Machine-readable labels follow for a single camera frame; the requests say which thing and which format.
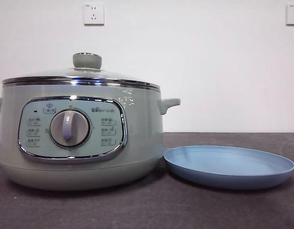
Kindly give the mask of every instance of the button label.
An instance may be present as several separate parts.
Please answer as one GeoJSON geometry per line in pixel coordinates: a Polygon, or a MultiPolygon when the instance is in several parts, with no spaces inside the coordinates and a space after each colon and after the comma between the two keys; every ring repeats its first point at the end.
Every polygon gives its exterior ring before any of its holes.
{"type": "Polygon", "coordinates": [[[116,135],[116,129],[115,127],[101,127],[101,136],[110,136],[110,135],[116,135]]]}
{"type": "Polygon", "coordinates": [[[40,137],[40,129],[28,129],[26,131],[26,136],[27,137],[40,137]]]}
{"type": "Polygon", "coordinates": [[[116,125],[116,120],[112,118],[102,118],[101,125],[116,125]]]}
{"type": "Polygon", "coordinates": [[[45,114],[54,114],[54,113],[56,113],[56,108],[46,106],[46,107],[43,108],[43,113],[45,113],[45,114]]]}
{"type": "Polygon", "coordinates": [[[27,125],[41,125],[40,118],[29,118],[27,120],[27,125]]]}
{"type": "Polygon", "coordinates": [[[103,138],[101,139],[101,146],[113,146],[116,144],[115,138],[103,138]]]}
{"type": "Polygon", "coordinates": [[[40,147],[40,139],[39,138],[30,138],[26,141],[26,146],[28,147],[40,147]]]}

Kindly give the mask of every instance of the gray table surface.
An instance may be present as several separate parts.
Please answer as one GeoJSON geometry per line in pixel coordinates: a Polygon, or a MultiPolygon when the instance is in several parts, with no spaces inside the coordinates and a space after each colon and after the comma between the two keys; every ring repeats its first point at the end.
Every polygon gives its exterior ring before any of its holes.
{"type": "MultiPolygon", "coordinates": [[[[165,133],[166,149],[188,145],[253,148],[294,161],[293,134],[165,133]]],[[[17,185],[0,168],[0,229],[294,229],[294,173],[257,191],[187,182],[162,161],[148,176],[105,189],[52,192],[17,185]]]]}

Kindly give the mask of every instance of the plastic plate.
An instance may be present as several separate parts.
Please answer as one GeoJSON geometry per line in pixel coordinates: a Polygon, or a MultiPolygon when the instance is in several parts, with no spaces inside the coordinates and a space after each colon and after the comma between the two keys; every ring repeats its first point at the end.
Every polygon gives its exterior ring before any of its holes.
{"type": "Polygon", "coordinates": [[[166,151],[164,159],[186,180],[226,189],[274,187],[294,170],[294,162],[283,156],[229,146],[182,146],[166,151]]]}

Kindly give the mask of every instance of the lid knob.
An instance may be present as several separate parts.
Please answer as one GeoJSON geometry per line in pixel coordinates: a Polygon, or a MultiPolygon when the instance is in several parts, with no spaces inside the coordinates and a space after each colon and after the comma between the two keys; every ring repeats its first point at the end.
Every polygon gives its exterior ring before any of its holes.
{"type": "Polygon", "coordinates": [[[72,56],[72,62],[75,68],[101,68],[101,57],[89,52],[74,54],[72,56]]]}

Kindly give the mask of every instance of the wall outlet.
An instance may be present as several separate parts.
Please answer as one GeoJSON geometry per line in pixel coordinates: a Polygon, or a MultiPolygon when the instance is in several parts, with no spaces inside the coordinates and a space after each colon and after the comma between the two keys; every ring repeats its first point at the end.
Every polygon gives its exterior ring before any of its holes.
{"type": "Polygon", "coordinates": [[[294,5],[286,6],[286,24],[294,25],[294,5]]]}
{"type": "Polygon", "coordinates": [[[84,25],[104,25],[104,5],[85,4],[83,6],[84,25]]]}

